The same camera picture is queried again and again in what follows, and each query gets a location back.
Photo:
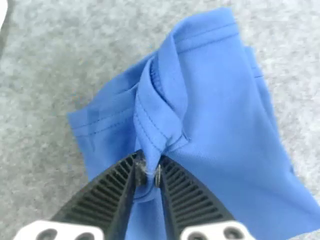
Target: ridged rubber grip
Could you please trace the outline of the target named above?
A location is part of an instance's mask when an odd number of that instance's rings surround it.
[[[60,211],[52,221],[96,226],[102,229],[106,240],[125,239],[136,180],[136,164],[143,161],[143,154],[137,151],[118,161],[94,178]]]
[[[188,226],[234,220],[220,200],[196,177],[167,156],[160,160],[160,189],[168,240]]]

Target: gray textured surface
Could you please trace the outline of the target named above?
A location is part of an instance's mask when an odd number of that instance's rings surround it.
[[[255,48],[283,143],[320,202],[319,0],[11,0],[0,33],[0,239],[50,217],[86,183],[66,113],[177,21],[219,6],[232,7]]]

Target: stitching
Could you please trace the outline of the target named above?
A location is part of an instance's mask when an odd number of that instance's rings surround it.
[[[203,47],[203,46],[205,46],[205,45],[209,45],[209,44],[212,44],[212,43],[221,42],[221,41],[223,41],[223,40],[226,40],[226,39],[229,39],[229,38],[235,37],[235,36],[237,36],[237,35],[239,35],[239,33],[238,33],[238,32],[237,32],[237,33],[235,33],[235,34],[232,34],[232,35],[229,35],[229,36],[226,36],[226,37],[220,38],[220,39],[218,39],[218,40],[209,41],[209,42],[203,43],[203,44],[201,44],[201,45],[199,45],[199,46],[195,46],[195,47],[188,48],[188,49],[186,49],[186,50],[179,51],[178,53],[179,53],[179,54],[182,54],[182,53],[185,53],[185,52],[191,51],[191,50],[193,50],[193,49],[197,49],[197,48]]]
[[[115,124],[112,124],[112,125],[104,128],[104,129],[102,129],[102,130],[94,131],[94,132],[91,132],[91,133],[89,133],[89,134],[75,135],[75,137],[89,137],[89,136],[91,136],[91,135],[95,135],[95,134],[101,133],[101,132],[103,132],[103,131],[105,131],[105,130],[108,130],[108,129],[117,127],[117,126],[119,126],[119,125],[121,125],[121,124],[124,124],[124,123],[125,123],[126,121],[128,121],[129,119],[131,119],[131,117],[127,117],[127,118],[124,119],[123,121],[120,121],[120,122],[117,122],[117,123],[115,123]]]
[[[140,127],[141,127],[142,131],[144,132],[144,135],[146,136],[146,138],[150,141],[151,145],[152,145],[156,150],[158,150],[159,153],[161,153],[162,151],[160,150],[160,148],[158,148],[158,147],[154,144],[154,142],[149,138],[148,134],[146,133],[146,130],[144,129],[144,127],[142,126],[142,124],[141,124],[141,122],[140,122],[140,120],[139,120],[138,115],[137,115],[136,113],[134,113],[134,116],[136,117],[136,119],[137,119],[137,121],[138,121],[138,124],[140,125]]]
[[[192,36],[188,36],[188,37],[179,39],[179,40],[177,40],[176,43],[180,43],[180,42],[182,42],[183,40],[187,40],[187,39],[190,39],[190,38],[194,38],[194,37],[197,37],[197,36],[199,36],[199,35],[206,34],[206,33],[209,33],[209,32],[215,31],[215,30],[223,29],[223,28],[226,28],[226,27],[229,27],[229,26],[232,26],[232,25],[236,25],[236,23],[233,22],[233,23],[229,23],[229,24],[224,25],[224,26],[220,26],[220,27],[216,27],[216,28],[213,28],[213,29],[209,29],[209,30],[203,31],[203,32],[199,32],[199,33],[197,33],[197,34],[195,34],[195,35],[192,35]]]
[[[138,99],[138,102],[139,102],[139,104],[140,104],[140,106],[141,106],[141,108],[143,109],[143,111],[145,112],[145,114],[147,115],[147,117],[148,117],[148,119],[151,121],[151,123],[152,123],[152,125],[160,132],[160,134],[162,135],[162,136],[164,136],[165,137],[165,139],[169,139],[169,137],[167,137],[157,126],[156,126],[156,124],[152,121],[152,119],[150,118],[150,116],[148,115],[148,113],[147,113],[147,111],[145,110],[145,108],[144,108],[144,106],[142,105],[142,102],[141,102],[141,99],[140,99],[140,97],[139,97],[139,94],[137,93],[136,94],[136,96],[137,96],[137,99]]]
[[[100,119],[98,119],[98,120],[92,121],[92,122],[90,122],[90,123],[86,123],[86,124],[84,124],[84,125],[72,127],[71,129],[72,129],[72,130],[75,130],[75,129],[79,129],[79,128],[82,128],[82,127],[85,127],[85,126],[89,126],[89,125],[95,124],[95,123],[97,123],[97,122],[100,122],[101,120],[104,120],[104,119],[107,119],[107,118],[111,118],[111,117],[113,117],[113,116],[115,116],[115,115],[121,114],[121,113],[125,112],[126,110],[128,110],[128,109],[130,109],[130,108],[131,108],[131,107],[128,107],[128,108],[126,108],[126,109],[124,109],[124,110],[115,112],[115,113],[112,114],[112,115],[105,116],[105,117],[103,117],[103,118],[100,118]]]

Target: blue fabric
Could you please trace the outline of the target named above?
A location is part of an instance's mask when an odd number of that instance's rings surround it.
[[[168,155],[202,181],[258,240],[320,228],[320,208],[281,144],[253,50],[228,8],[178,23],[154,53],[69,114],[89,179],[143,149],[127,240],[165,240],[154,171]]]

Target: garment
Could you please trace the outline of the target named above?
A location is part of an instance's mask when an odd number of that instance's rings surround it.
[[[229,8],[178,23],[160,48],[109,81],[69,122],[89,179],[142,149],[126,239],[165,240],[161,154],[202,181],[258,240],[320,228],[320,208],[281,144],[264,77]]]

